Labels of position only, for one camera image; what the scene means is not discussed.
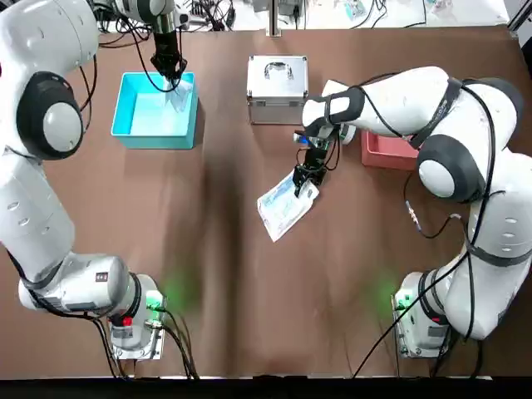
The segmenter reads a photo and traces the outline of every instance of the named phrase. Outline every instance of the brown tabletop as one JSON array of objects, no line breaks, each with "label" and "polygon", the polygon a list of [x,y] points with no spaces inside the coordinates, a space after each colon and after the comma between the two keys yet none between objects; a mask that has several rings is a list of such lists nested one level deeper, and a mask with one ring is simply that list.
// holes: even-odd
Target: brown tabletop
[{"label": "brown tabletop", "polygon": [[[98,53],[91,129],[81,149],[46,171],[76,224],[80,253],[119,254],[148,273],[192,330],[200,374],[297,373],[346,376],[391,322],[389,300],[406,273],[448,262],[461,246],[452,226],[439,239],[414,229],[401,191],[406,172],[366,168],[360,140],[342,149],[312,211],[272,243],[256,199],[294,166],[293,128],[251,126],[245,101],[251,54],[308,56],[310,90],[327,79],[353,84],[386,71],[436,65],[450,75],[499,76],[532,103],[519,44],[504,27],[196,33],[183,37],[196,75],[199,144],[188,151],[127,150],[110,136],[121,75],[139,71],[134,47]],[[141,45],[146,62],[153,43]],[[85,98],[78,73],[69,77]],[[532,153],[525,115],[511,148]],[[432,198],[415,180],[411,202],[427,229],[465,208]],[[4,253],[0,377],[108,375],[95,328],[26,310]],[[527,280],[504,322],[486,340],[482,374],[532,372]],[[362,375],[394,375],[392,336]],[[473,342],[459,343],[446,374],[468,374]],[[426,375],[426,361],[401,360],[401,374]],[[138,375],[182,374],[171,341],[162,361]]]}]

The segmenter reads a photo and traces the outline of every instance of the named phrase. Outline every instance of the clear plastic item in bin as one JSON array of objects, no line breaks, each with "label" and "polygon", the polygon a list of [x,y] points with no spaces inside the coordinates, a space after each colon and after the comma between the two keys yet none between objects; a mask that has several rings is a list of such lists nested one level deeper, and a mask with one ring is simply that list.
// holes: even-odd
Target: clear plastic item in bin
[{"label": "clear plastic item in bin", "polygon": [[[173,85],[165,79],[165,90],[170,89]],[[192,93],[192,83],[181,80],[175,90],[166,93],[166,102],[170,102],[177,112],[183,112],[190,93]]]}]

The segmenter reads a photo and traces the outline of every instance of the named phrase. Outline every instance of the black cable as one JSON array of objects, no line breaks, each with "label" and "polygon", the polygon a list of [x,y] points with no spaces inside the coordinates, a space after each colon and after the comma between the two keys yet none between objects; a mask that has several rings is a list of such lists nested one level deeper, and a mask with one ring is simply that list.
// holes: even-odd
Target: black cable
[{"label": "black cable", "polygon": [[332,145],[332,151],[331,151],[331,156],[329,157],[329,161],[333,157],[334,147],[336,146],[337,147],[336,162],[334,163],[334,166],[332,168],[328,167],[329,161],[324,164],[325,169],[329,171],[335,170],[338,167],[338,163],[340,162],[340,147],[342,146],[342,144],[340,143],[340,130],[338,130],[336,134],[336,139],[334,140],[334,143],[335,144]]},{"label": "black cable", "polygon": [[379,7],[379,0],[375,0],[376,1],[376,5],[377,5],[377,10],[378,11],[381,11],[383,8],[384,8],[384,12],[379,15],[379,18],[377,18],[375,20],[375,22],[373,23],[372,25],[372,29],[377,25],[377,23],[384,18],[384,16],[386,16],[388,14],[388,8],[386,7],[386,0],[381,0],[381,6]]},{"label": "black cable", "polygon": [[106,338],[105,330],[103,329],[103,326],[98,323],[100,320],[91,320],[91,321],[96,326],[96,329],[98,330],[98,332],[100,334],[101,344],[103,345],[104,351],[106,352],[106,360],[107,360],[107,364],[109,365],[109,371],[111,372],[111,375],[114,378],[117,378],[117,375],[115,373],[115,369],[112,366],[112,363],[114,363],[114,362],[111,360],[112,359],[112,354],[110,353],[110,348],[108,346],[108,341],[107,341],[107,338]]},{"label": "black cable", "polygon": [[[96,90],[96,83],[97,83],[97,80],[98,80],[98,61],[96,60],[96,54],[94,55],[94,57],[92,58],[92,63],[94,64],[94,75],[92,77],[92,87],[91,89],[87,92],[87,98],[85,100],[85,102],[83,103],[83,105],[80,107],[80,111],[83,111],[85,109],[85,107],[87,105],[90,105],[91,104],[91,101],[92,101],[92,97],[94,96],[94,91]],[[86,76],[85,76],[85,72],[83,71],[83,68],[80,66],[80,70],[81,70],[81,74],[83,75],[83,78],[86,82]]]},{"label": "black cable", "polygon": [[473,324],[475,323],[475,281],[473,279],[473,264],[471,263],[471,254],[467,254],[467,268],[469,272],[469,295],[470,295],[470,319],[469,327],[467,328],[467,333],[465,334],[464,340],[470,337],[471,332],[473,331]]},{"label": "black cable", "polygon": [[421,0],[421,3],[423,4],[423,15],[425,16],[423,19],[423,22],[416,22],[412,23],[410,25],[406,25],[405,27],[417,27],[418,25],[426,25],[426,5],[425,0]]},{"label": "black cable", "polygon": [[360,22],[359,24],[355,25],[354,27],[350,27],[349,29],[356,29],[357,27],[361,27],[363,24],[365,24],[369,20],[369,18],[372,15],[373,8],[375,7],[375,2],[376,0],[372,0],[372,6],[369,7],[369,11],[367,12],[367,15],[364,18],[364,20]]},{"label": "black cable", "polygon": [[136,36],[133,35],[133,39],[135,40],[135,46],[136,46],[136,51],[137,53],[139,54],[139,58],[140,58],[140,64],[142,65],[142,69],[144,70],[144,73],[146,74],[146,77],[148,78],[148,80],[150,81],[151,85],[157,90],[157,91],[160,91],[161,93],[170,93],[171,91],[174,91],[177,86],[180,84],[181,82],[181,77],[180,79],[177,81],[177,83],[174,83],[172,82],[172,87],[170,89],[161,89],[160,87],[158,87],[152,80],[151,80],[151,76],[150,76],[150,73],[148,72],[148,70],[146,69],[146,65],[144,63],[144,58],[142,58],[142,53],[140,52],[140,47],[139,47],[139,42],[137,41],[136,39]]},{"label": "black cable", "polygon": [[482,341],[477,341],[477,354],[476,354],[476,364],[475,364],[475,370],[470,375],[470,378],[477,378],[479,376],[480,370],[482,368],[482,364],[484,363],[484,343]]},{"label": "black cable", "polygon": [[401,378],[401,373],[399,372],[399,351],[397,350],[397,330],[393,329],[393,343],[396,350],[396,375]]},{"label": "black cable", "polygon": [[447,216],[447,219],[445,220],[445,222],[443,223],[443,225],[438,229],[438,231],[434,234],[427,234],[423,231],[423,229],[421,228],[421,223],[419,223],[419,220],[417,220],[417,216],[416,216],[416,213],[414,212],[414,209],[410,206],[410,201],[408,201],[408,199],[406,198],[406,188],[408,187],[408,182],[410,181],[411,177],[414,175],[414,172],[412,171],[408,177],[406,178],[405,180],[405,184],[403,185],[402,187],[402,199],[403,199],[403,202],[406,204],[406,207],[408,209],[408,213],[410,214],[412,220],[414,221],[414,224],[416,225],[416,229],[417,231],[423,236],[425,237],[426,239],[435,239],[436,237],[438,237],[441,233],[443,233],[443,230],[446,229],[447,225],[449,224],[449,222],[453,219],[458,219],[460,222],[462,222],[462,227],[464,228],[464,234],[467,234],[467,228],[466,226],[464,225],[464,222],[462,221],[462,218],[459,214],[450,214],[449,216]]},{"label": "black cable", "polygon": [[438,351],[438,357],[436,358],[436,363],[430,371],[430,377],[436,377],[437,373],[440,371],[440,368],[446,362],[446,360],[451,356],[453,349],[455,348],[456,343],[458,342],[458,332],[450,325],[447,328],[446,336],[444,337],[443,343],[440,346]]},{"label": "black cable", "polygon": [[412,301],[412,303],[410,305],[408,305],[406,307],[406,309],[396,318],[396,320],[392,323],[392,325],[379,337],[379,339],[377,339],[377,341],[373,344],[372,348],[370,349],[370,351],[367,353],[367,355],[364,357],[364,359],[362,360],[362,363],[360,363],[360,366],[358,366],[358,369],[355,371],[355,373],[352,375],[352,377],[356,377],[358,375],[358,373],[362,370],[362,368],[364,367],[364,364],[366,364],[367,362],[367,359],[369,359],[369,357],[373,354],[373,352],[375,352],[375,349],[379,346],[379,344],[382,342],[382,340],[386,337],[386,335],[388,335],[388,333],[393,329],[395,328],[395,326],[401,321],[401,319],[410,311],[410,309],[412,309],[414,307],[414,305],[416,305],[416,303],[418,303],[421,299],[421,297],[423,297],[426,293],[428,293],[432,287],[436,286],[436,284],[438,284],[441,280],[443,280],[444,278],[446,278],[448,275],[450,275],[452,272],[454,272],[456,270],[456,268],[458,268],[458,266],[461,265],[461,263],[464,261],[464,259],[466,258],[466,255],[462,255],[461,258],[458,260],[458,262],[456,262],[456,264],[450,268],[449,270],[447,270],[444,274],[442,274],[439,278],[437,278],[436,280],[434,280],[434,283],[432,283],[431,285],[429,285],[428,287],[426,287],[423,291],[421,291],[416,299],[414,299]]},{"label": "black cable", "polygon": [[390,77],[390,76],[395,76],[397,75],[399,72],[386,72],[386,73],[382,73],[381,75],[377,75],[377,76],[374,76],[374,77],[370,77],[369,79],[367,79],[366,81],[363,81],[362,83],[358,83],[358,85],[356,86],[352,86],[352,87],[358,87],[358,86],[365,86],[366,84],[368,83],[371,83],[373,81],[377,81],[379,79],[382,79],[383,77]]},{"label": "black cable", "polygon": [[86,131],[89,129],[89,126],[91,125],[91,119],[92,119],[92,100],[91,100],[91,89],[90,89],[90,87],[89,87],[89,82],[88,82],[88,80],[86,79],[85,71],[83,71],[83,66],[80,66],[80,72],[81,72],[81,76],[83,77],[83,82],[85,83],[86,94],[87,94],[87,101],[88,101],[88,104],[89,104],[89,117],[87,118],[88,121],[87,121],[85,127],[83,128],[83,133],[85,134]]},{"label": "black cable", "polygon": [[175,335],[175,332],[172,331],[171,328],[168,326],[163,325],[162,329],[165,330],[174,340],[175,344],[179,348],[181,352],[181,357],[183,359],[183,367],[185,368],[185,373],[187,374],[187,377],[192,376],[194,379],[199,380],[200,376],[195,371],[194,367],[191,365],[190,360],[185,355],[185,350],[183,349],[183,343],[181,342],[180,338]]}]

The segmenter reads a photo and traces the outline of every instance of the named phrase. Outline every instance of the green light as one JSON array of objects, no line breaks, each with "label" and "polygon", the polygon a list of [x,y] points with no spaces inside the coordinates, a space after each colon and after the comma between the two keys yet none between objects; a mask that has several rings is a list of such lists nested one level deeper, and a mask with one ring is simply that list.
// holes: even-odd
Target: green light
[{"label": "green light", "polygon": [[[161,308],[163,305],[163,296],[159,291],[150,290],[146,293],[146,308]],[[156,310],[151,312],[152,320],[160,320],[160,313]]]}]

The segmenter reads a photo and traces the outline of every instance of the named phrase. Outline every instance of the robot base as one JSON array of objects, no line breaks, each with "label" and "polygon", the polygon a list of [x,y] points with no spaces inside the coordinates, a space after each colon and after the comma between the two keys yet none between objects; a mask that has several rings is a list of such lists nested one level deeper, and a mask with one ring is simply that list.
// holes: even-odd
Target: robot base
[{"label": "robot base", "polygon": [[[133,326],[140,326],[140,329],[145,329],[143,333],[148,333],[150,330],[145,326],[145,321],[153,320],[155,317],[154,312],[146,307],[146,304],[150,301],[150,297],[156,297],[160,299],[160,306],[166,305],[165,298],[159,292],[155,281],[148,275],[137,274],[137,278],[140,281],[142,287],[142,298],[140,299],[139,309],[133,318]],[[159,360],[162,357],[163,346],[165,341],[165,330],[151,330],[150,339],[146,345],[135,348],[119,347],[115,344],[112,345],[112,351],[117,359],[127,360]]]},{"label": "robot base", "polygon": [[[392,316],[393,321],[395,322],[397,318],[404,312],[403,310],[397,310],[398,301],[396,300],[397,295],[392,295]],[[412,314],[407,314],[399,321],[395,326],[394,339],[397,342],[397,351],[399,355],[403,358],[427,358],[427,357],[438,357],[440,352],[440,346],[445,339],[445,335],[439,339],[438,342],[434,342],[435,338],[431,339],[431,347],[424,347],[419,343],[419,340],[416,339],[416,334],[419,329],[416,328],[415,319]],[[443,348],[443,352],[447,351],[447,346]]]}]

